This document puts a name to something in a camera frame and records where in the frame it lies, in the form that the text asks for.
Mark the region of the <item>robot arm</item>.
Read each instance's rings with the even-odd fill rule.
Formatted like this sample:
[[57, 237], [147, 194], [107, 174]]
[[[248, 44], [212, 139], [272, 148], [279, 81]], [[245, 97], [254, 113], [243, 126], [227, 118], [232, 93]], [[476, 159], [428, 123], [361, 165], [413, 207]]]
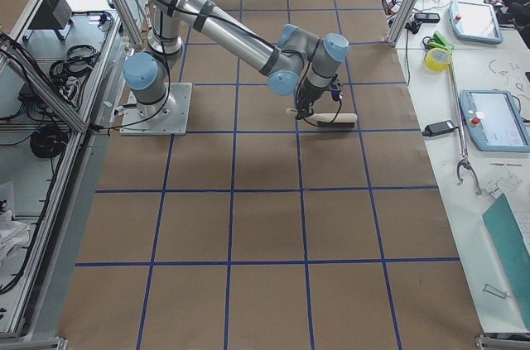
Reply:
[[313, 126], [353, 125], [354, 113], [316, 113], [314, 103], [329, 93], [342, 101], [337, 70], [349, 52], [348, 40], [337, 33], [319, 37], [292, 24], [282, 30], [273, 45], [249, 30], [211, 0], [152, 0], [162, 23], [182, 20], [195, 31], [237, 56], [267, 77], [267, 85], [279, 95], [294, 94], [295, 104], [287, 113]]

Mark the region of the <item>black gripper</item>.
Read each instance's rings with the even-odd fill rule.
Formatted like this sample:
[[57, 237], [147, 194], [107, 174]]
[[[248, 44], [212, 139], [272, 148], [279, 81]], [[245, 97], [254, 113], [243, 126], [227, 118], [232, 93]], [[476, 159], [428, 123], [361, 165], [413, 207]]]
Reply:
[[331, 97], [335, 102], [340, 100], [340, 93], [342, 91], [342, 83], [333, 78], [331, 83], [325, 87], [315, 86], [308, 78], [303, 79], [301, 86], [296, 91], [296, 119], [307, 119], [314, 114], [312, 106], [324, 92], [330, 92]]

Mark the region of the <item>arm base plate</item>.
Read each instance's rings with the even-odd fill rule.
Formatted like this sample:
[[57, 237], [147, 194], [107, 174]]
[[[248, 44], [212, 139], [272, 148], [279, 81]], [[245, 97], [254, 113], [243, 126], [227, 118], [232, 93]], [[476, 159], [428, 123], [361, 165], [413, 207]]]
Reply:
[[169, 97], [153, 105], [138, 103], [132, 91], [119, 132], [125, 136], [185, 135], [187, 132], [192, 83], [164, 83]]

